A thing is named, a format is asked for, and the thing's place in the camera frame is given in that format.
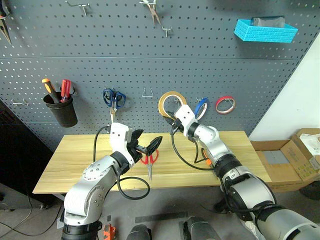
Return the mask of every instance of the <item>white wall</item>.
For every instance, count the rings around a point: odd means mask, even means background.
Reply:
[[[249,138],[289,139],[300,128],[320,128],[320,34]]]

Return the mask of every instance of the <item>screwdriver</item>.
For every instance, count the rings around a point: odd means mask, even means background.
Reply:
[[[55,104],[60,103],[60,97],[59,97],[58,93],[56,92],[54,86],[51,84],[50,79],[44,78],[44,79],[42,79],[42,83],[44,84],[45,89],[47,90],[50,97],[52,98],[53,103],[55,103]]]
[[[68,79],[62,80],[62,87],[61,87],[61,103],[66,102],[70,97],[70,87],[71,81]]]

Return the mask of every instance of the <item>red tape roll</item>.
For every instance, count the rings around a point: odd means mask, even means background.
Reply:
[[[232,101],[232,105],[229,109],[225,110],[225,111],[221,111],[218,109],[218,106],[219,104],[222,102],[222,101],[229,101],[231,102]],[[220,97],[216,103],[215,103],[215,110],[217,111],[217,113],[219,114],[228,114],[228,113],[231,113],[234,109],[236,108],[236,100],[232,97],[232,96],[222,96]]]

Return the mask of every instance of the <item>blue tape roll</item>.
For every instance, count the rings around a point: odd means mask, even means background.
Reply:
[[[195,115],[195,117],[198,116],[201,107],[202,107],[203,105],[205,105],[204,108],[203,108],[203,110],[202,110],[202,112],[200,113],[199,117],[197,117],[196,119],[199,120],[199,119],[201,119],[201,118],[204,116],[205,112],[207,111],[208,104],[209,104],[209,99],[208,99],[207,97],[205,97],[205,98],[203,98],[203,99],[196,105],[196,107],[195,107],[195,109],[194,109],[194,115]]]

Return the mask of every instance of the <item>cardboard box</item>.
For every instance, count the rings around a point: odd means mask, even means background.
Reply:
[[[272,182],[267,184],[274,192],[296,191],[315,179],[302,180],[291,163],[269,164],[262,151],[277,151],[291,140],[251,141],[253,148],[268,172]]]
[[[302,128],[280,149],[303,181],[312,180],[319,176],[319,168],[317,168],[319,164],[299,139],[299,136],[303,133],[317,134],[319,131],[319,128]]]
[[[309,134],[309,135],[315,135],[315,134],[320,134],[320,128],[301,128],[300,131],[296,133],[296,136],[298,139],[300,138],[301,134]],[[306,148],[304,143],[299,139],[299,141],[296,142],[297,145],[303,145],[304,147],[301,148]],[[316,161],[320,164],[320,155],[314,157]]]

